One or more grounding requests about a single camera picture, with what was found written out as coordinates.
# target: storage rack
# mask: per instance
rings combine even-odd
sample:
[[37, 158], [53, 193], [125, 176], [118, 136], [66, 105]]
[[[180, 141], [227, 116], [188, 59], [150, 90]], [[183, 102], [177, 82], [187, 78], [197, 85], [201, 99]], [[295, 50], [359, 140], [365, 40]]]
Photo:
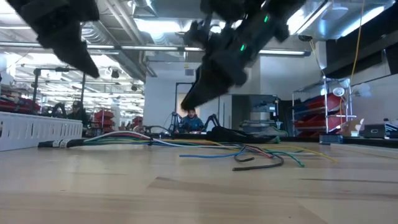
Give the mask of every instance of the storage rack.
[[[346, 121], [349, 121], [356, 116], [353, 115], [353, 107], [352, 107], [352, 98], [351, 98], [351, 86], [349, 83], [349, 78], [342, 78], [342, 79], [333, 79], [333, 78], [326, 78], [323, 77], [319, 82], [313, 83], [311, 85], [305, 86], [301, 89], [295, 90], [292, 93], [292, 117], [293, 117], [293, 129], [294, 129], [294, 136], [296, 136], [297, 131], [315, 131], [315, 132], [323, 132], [323, 133], [330, 133], [335, 131], [336, 129], [340, 129], [341, 126], [337, 126], [335, 128], [330, 129], [329, 127], [329, 120], [328, 118], [331, 117], [339, 117], [339, 118], [345, 118]], [[340, 83], [346, 82], [347, 83], [347, 88], [345, 88], [346, 93], [348, 93], [348, 97], [345, 100], [345, 114], [330, 114], [332, 111], [337, 111], [340, 110], [340, 105], [337, 106], [336, 108], [328, 108], [328, 94], [332, 92], [332, 86], [336, 87], [342, 87], [339, 85]], [[294, 105], [294, 100], [295, 96], [298, 94], [307, 94], [309, 95], [309, 98], [312, 97], [313, 93], [317, 93], [316, 96], [319, 96], [320, 93], [324, 92], [324, 106], [319, 107], [319, 108], [311, 108], [308, 110], [303, 110], [303, 111], [298, 111], [295, 112], [295, 106]], [[314, 127], [295, 127], [295, 117], [297, 115], [311, 115], [311, 114], [325, 114], [325, 125], [324, 126], [314, 126]]]

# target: wooden tabletop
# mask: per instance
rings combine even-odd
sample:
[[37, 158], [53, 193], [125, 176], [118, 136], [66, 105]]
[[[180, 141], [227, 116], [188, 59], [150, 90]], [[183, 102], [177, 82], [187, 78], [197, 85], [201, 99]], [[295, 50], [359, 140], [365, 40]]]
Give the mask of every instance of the wooden tabletop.
[[398, 160], [318, 144], [272, 169], [223, 149], [91, 146], [0, 152], [0, 224], [398, 223]]

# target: black robotic claw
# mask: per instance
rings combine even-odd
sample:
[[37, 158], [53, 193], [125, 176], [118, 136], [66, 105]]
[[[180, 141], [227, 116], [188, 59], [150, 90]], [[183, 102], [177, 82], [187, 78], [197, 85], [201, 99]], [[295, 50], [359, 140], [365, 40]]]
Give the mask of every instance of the black robotic claw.
[[[197, 80], [181, 103], [184, 110], [200, 106], [241, 86], [247, 76], [245, 66], [256, 59], [259, 51], [275, 37], [282, 42], [289, 37], [287, 19], [305, 0], [201, 0], [206, 19], [186, 33], [185, 43], [199, 43], [205, 49]], [[226, 21], [220, 34], [210, 34], [212, 13]], [[242, 19], [235, 30], [230, 24]]]
[[7, 0], [37, 33], [45, 49], [53, 49], [63, 62], [94, 78], [100, 74], [86, 44], [81, 41], [81, 22], [98, 21], [95, 0]]

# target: white crate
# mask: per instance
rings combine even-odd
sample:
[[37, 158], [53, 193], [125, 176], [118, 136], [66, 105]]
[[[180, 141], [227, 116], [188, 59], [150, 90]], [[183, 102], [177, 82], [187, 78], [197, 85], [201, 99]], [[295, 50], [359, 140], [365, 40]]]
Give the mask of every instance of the white crate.
[[37, 147], [39, 142], [80, 139], [81, 121], [0, 112], [0, 151]]

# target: ceiling duct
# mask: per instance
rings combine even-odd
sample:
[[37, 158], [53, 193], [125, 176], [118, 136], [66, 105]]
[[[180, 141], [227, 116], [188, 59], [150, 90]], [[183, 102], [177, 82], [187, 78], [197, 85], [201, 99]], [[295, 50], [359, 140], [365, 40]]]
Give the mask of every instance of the ceiling duct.
[[[117, 45], [116, 39], [108, 32], [104, 25], [100, 22], [89, 22], [84, 25], [81, 30], [81, 36], [90, 44], [112, 44]], [[139, 68], [139, 65], [133, 62], [126, 53], [120, 51], [117, 55], [109, 55], [115, 59], [123, 69], [132, 77], [145, 81], [145, 73]]]
[[132, 0], [132, 1], [129, 1], [128, 4], [129, 4], [129, 6], [131, 6], [133, 14], [134, 14], [135, 10], [137, 8], [139, 8], [139, 9], [143, 9], [146, 12], [148, 12], [149, 14], [157, 17], [157, 13], [152, 4], [152, 0]]

